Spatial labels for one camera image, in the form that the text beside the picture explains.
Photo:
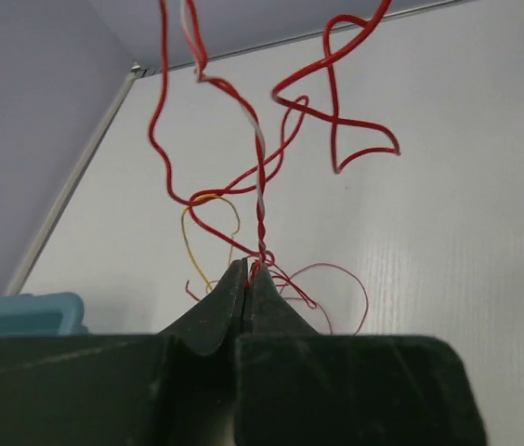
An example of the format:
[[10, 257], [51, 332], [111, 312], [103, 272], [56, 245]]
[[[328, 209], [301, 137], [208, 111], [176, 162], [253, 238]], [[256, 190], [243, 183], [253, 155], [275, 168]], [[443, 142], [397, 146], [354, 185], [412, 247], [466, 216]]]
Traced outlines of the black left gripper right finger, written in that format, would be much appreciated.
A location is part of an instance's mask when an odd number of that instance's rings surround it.
[[464, 364], [446, 342], [319, 334], [251, 279], [235, 344], [239, 445], [484, 445]]

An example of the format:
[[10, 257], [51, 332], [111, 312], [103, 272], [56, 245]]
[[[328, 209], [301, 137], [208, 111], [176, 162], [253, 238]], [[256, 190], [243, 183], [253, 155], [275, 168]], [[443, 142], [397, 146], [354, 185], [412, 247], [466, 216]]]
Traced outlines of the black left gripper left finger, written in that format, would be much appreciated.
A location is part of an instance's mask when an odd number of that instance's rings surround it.
[[247, 263], [156, 334], [0, 338], [0, 445], [168, 445], [234, 396]]

